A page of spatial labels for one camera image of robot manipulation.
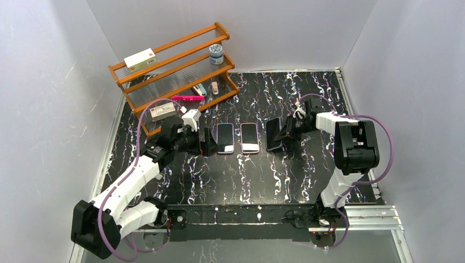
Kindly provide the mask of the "dark purple-edged smartphone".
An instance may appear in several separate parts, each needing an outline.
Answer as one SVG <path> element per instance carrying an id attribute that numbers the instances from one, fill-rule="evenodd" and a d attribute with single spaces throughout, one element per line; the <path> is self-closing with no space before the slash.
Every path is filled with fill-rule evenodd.
<path id="1" fill-rule="evenodd" d="M 257 125 L 255 123 L 241 124 L 241 143 L 258 144 Z"/>

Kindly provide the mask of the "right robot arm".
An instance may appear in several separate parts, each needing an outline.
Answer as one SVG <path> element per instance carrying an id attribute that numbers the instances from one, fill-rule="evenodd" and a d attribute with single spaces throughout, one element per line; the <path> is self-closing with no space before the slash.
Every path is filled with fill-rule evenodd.
<path id="1" fill-rule="evenodd" d="M 313 207 L 303 215 L 316 224 L 321 220 L 331 224 L 345 214 L 345 199 L 356 182 L 379 164 L 375 126 L 371 121 L 357 121 L 326 111 L 312 99 L 295 101 L 292 108 L 285 122 L 279 117 L 266 122 L 266 149 L 272 151 L 284 141 L 299 141 L 303 134 L 317 130 L 333 137 L 335 169 Z"/>

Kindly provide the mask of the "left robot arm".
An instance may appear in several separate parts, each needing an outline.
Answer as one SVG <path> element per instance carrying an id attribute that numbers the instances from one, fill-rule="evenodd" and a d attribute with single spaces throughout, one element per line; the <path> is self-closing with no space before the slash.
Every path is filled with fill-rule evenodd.
<path id="1" fill-rule="evenodd" d="M 104 260 L 117 256 L 125 262 L 131 258 L 117 253 L 120 241 L 147 224 L 155 223 L 166 205 L 149 197 L 130 207 L 136 194 L 161 173 L 177 153 L 209 157 L 219 150 L 210 128 L 204 128 L 201 141 L 197 121 L 169 117 L 161 130 L 140 146 L 133 164 L 107 189 L 90 201 L 79 201 L 72 214 L 71 241 Z"/>

